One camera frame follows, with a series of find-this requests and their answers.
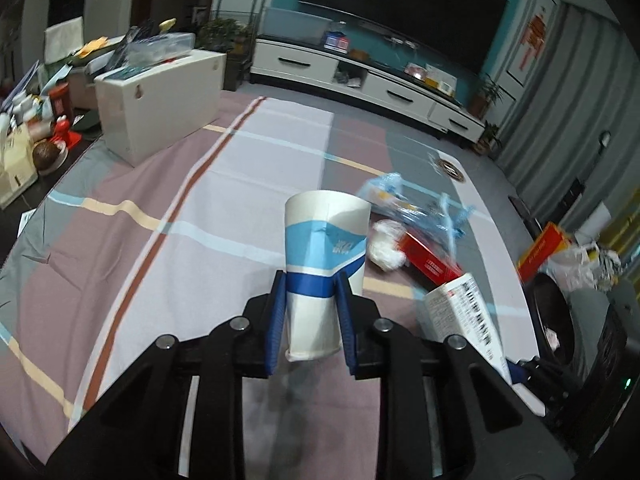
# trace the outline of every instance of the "gray floor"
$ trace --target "gray floor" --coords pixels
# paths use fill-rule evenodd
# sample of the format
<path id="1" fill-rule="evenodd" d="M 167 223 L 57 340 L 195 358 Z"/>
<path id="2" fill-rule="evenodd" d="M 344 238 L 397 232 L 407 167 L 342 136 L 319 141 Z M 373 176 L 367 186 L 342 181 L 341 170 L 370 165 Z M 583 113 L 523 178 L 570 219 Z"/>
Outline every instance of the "gray floor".
<path id="1" fill-rule="evenodd" d="M 531 245 L 531 236 L 508 199 L 509 195 L 516 195 L 516 190 L 507 181 L 500 168 L 488 157 L 480 157 L 469 150 L 464 150 L 452 142 L 447 141 L 446 136 L 438 140 L 436 137 L 424 131 L 398 123 L 397 121 L 315 95 L 272 86 L 252 85 L 249 83 L 244 83 L 238 89 L 238 92 L 293 101 L 306 106 L 320 108 L 328 112 L 348 115 L 355 119 L 380 126 L 387 131 L 393 131 L 396 134 L 403 135 L 415 142 L 449 153 L 449 155 L 454 156 L 460 161 L 469 178 L 476 186 L 478 193 L 482 197 L 482 200 L 498 227 L 498 231 L 500 231 L 502 235 L 511 259 L 516 262 Z"/>

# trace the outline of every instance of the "paper cup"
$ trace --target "paper cup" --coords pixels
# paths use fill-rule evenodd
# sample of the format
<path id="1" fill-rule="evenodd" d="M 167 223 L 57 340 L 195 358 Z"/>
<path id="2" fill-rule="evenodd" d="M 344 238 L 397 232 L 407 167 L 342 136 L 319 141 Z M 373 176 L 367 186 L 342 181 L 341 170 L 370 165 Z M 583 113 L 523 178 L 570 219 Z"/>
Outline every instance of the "paper cup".
<path id="1" fill-rule="evenodd" d="M 290 361 L 340 349 L 334 276 L 344 270 L 362 294 L 370 204 L 337 191 L 297 194 L 285 205 L 287 329 Z"/>

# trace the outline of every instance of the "brown ball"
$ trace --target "brown ball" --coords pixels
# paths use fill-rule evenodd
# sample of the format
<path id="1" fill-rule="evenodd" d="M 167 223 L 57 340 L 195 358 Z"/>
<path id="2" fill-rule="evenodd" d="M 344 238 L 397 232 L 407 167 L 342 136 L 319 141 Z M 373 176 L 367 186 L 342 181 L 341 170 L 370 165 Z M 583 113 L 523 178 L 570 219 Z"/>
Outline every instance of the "brown ball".
<path id="1" fill-rule="evenodd" d="M 33 147 L 33 164 L 38 171 L 48 170 L 58 158 L 60 149 L 50 140 L 38 142 Z"/>

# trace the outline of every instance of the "silver screw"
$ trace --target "silver screw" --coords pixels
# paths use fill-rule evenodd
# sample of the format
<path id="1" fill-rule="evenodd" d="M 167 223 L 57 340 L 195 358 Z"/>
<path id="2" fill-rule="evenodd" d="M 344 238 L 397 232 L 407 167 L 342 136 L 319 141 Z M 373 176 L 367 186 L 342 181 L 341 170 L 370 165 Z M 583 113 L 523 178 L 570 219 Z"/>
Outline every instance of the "silver screw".
<path id="1" fill-rule="evenodd" d="M 379 332 L 389 332 L 394 327 L 394 324 L 386 317 L 379 317 L 373 322 L 373 327 Z"/>
<path id="2" fill-rule="evenodd" d="M 235 317 L 231 321 L 229 321 L 229 326 L 232 329 L 238 331 L 246 330 L 247 328 L 249 328 L 249 320 L 242 316 Z"/>
<path id="3" fill-rule="evenodd" d="M 455 348 L 456 350 L 462 350 L 466 346 L 466 339 L 458 334 L 449 336 L 447 342 L 449 343 L 449 346 Z"/>
<path id="4" fill-rule="evenodd" d="M 162 350 L 168 350 L 175 344 L 175 337 L 171 334 L 163 334 L 156 339 L 156 346 Z"/>

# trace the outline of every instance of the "gray curtain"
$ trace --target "gray curtain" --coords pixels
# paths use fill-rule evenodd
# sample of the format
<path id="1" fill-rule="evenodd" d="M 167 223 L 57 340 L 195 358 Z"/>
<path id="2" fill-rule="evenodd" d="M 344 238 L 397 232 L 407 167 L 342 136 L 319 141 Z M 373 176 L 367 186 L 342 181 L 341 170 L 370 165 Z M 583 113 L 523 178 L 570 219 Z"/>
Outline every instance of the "gray curtain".
<path id="1" fill-rule="evenodd" d="M 615 216 L 640 183 L 640 62 L 617 24 L 566 4 L 560 13 L 496 163 L 541 222 L 575 178 L 585 182 L 563 223 L 573 231 L 601 201 Z M 604 130 L 611 140 L 592 169 Z"/>

